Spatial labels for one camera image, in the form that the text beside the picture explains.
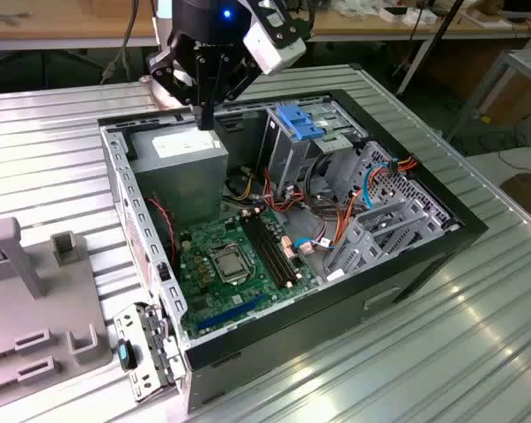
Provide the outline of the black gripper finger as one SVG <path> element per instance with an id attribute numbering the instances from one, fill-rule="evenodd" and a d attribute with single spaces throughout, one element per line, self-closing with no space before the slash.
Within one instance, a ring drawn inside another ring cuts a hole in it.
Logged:
<path id="1" fill-rule="evenodd" d="M 199 129 L 206 129 L 207 93 L 202 74 L 204 58 L 192 51 L 164 50 L 148 58 L 151 87 L 163 104 L 175 99 L 189 107 Z"/>
<path id="2" fill-rule="evenodd" d="M 218 61 L 215 82 L 206 102 L 206 128 L 214 128 L 215 108 L 225 100 L 237 99 L 259 76 L 259 66 L 248 53 L 242 56 L 222 54 Z"/>

